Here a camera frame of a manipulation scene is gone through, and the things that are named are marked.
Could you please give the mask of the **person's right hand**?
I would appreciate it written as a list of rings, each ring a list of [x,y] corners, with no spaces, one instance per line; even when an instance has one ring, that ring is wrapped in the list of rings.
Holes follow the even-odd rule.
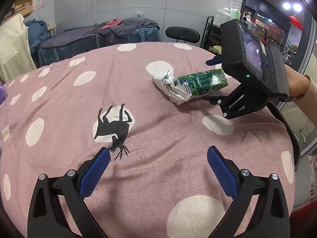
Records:
[[[288,86],[290,89],[290,96],[301,98],[309,89],[310,80],[304,75],[301,75],[300,73],[296,72],[291,67],[285,65],[286,72],[287,72],[287,80],[288,80]]]

